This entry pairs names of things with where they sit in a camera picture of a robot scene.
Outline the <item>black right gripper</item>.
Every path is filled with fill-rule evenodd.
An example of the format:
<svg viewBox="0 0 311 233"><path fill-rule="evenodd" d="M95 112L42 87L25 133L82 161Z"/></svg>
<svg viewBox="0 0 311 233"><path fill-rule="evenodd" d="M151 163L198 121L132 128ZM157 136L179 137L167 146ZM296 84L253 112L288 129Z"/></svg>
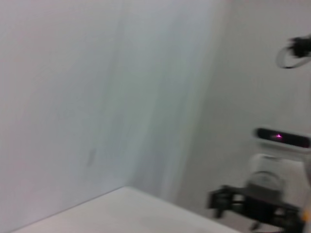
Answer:
<svg viewBox="0 0 311 233"><path fill-rule="evenodd" d="M233 210L247 218L270 224L275 218L278 208L286 208L285 230L303 231L304 220L301 218L300 208L287 205L282 199L281 191L264 188L261 186L247 186L234 188L237 195L242 196L241 201L233 200L230 186L211 191L208 195L207 208L213 210L214 218L222 218L225 211Z"/></svg>

